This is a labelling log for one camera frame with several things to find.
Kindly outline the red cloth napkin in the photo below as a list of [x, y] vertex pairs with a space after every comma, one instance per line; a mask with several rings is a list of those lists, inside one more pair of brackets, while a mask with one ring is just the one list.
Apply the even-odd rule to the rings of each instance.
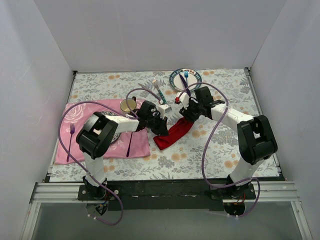
[[153, 140], [157, 147], [162, 151], [169, 148], [186, 135], [193, 125], [193, 122], [182, 117], [168, 130], [167, 136], [155, 136]]

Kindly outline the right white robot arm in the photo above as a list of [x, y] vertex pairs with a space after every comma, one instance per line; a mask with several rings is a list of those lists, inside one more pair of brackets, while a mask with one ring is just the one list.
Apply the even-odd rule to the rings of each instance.
[[278, 150], [270, 122], [265, 115], [252, 116], [237, 111], [229, 106], [228, 99], [214, 100], [207, 86], [194, 91], [192, 97], [186, 90], [177, 93], [175, 103], [181, 104], [180, 114], [188, 121], [195, 122], [204, 116], [216, 122], [216, 130], [223, 124], [238, 137], [240, 159], [235, 169], [228, 175], [225, 185], [208, 183], [212, 191], [219, 190], [232, 199], [237, 199], [253, 178], [263, 161], [269, 159]]

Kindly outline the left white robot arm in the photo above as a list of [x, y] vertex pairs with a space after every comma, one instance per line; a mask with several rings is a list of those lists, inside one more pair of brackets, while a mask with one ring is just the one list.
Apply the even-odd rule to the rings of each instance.
[[157, 136], [167, 136], [166, 112], [168, 105], [155, 105], [145, 100], [140, 108], [134, 110], [137, 119], [132, 116], [108, 116], [95, 112], [88, 118], [76, 137], [76, 143], [83, 152], [86, 175], [82, 178], [86, 192], [95, 200], [106, 196], [107, 182], [104, 173], [104, 154], [112, 143], [116, 134], [135, 133], [150, 129]]

